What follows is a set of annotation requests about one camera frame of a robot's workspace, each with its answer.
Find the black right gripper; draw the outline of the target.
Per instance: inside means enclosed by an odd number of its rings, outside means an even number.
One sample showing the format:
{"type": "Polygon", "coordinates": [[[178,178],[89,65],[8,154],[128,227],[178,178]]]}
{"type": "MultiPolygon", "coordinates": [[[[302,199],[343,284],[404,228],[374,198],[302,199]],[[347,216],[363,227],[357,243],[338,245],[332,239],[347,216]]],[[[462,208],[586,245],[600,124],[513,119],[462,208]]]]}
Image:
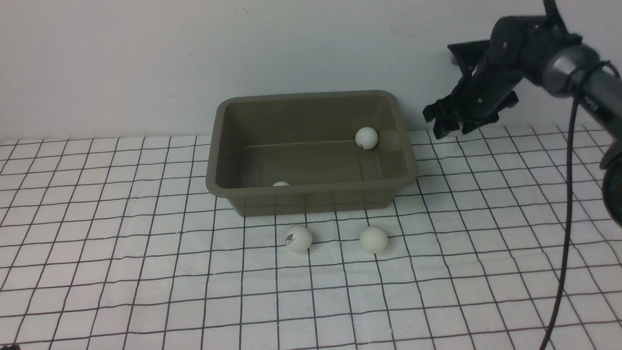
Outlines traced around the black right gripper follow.
{"type": "Polygon", "coordinates": [[[498,113],[518,101],[513,89],[524,78],[519,53],[526,40],[524,22],[502,17],[493,27],[488,51],[471,77],[461,77],[449,95],[423,110],[436,140],[466,135],[499,121],[498,113]]]}

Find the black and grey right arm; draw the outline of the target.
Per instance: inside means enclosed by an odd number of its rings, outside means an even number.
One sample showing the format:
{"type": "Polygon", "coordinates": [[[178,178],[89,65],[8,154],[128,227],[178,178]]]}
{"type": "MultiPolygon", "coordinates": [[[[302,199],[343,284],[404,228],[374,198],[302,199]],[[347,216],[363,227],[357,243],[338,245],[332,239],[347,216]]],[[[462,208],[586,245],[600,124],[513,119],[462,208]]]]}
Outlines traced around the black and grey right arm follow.
{"type": "Polygon", "coordinates": [[[503,17],[488,40],[448,48],[462,77],[447,97],[423,110],[435,137],[497,122],[500,111],[517,104],[515,87],[524,79],[553,97],[571,97],[613,138],[600,168],[605,208],[620,223],[621,75],[606,72],[599,54],[553,15],[503,17]]]}

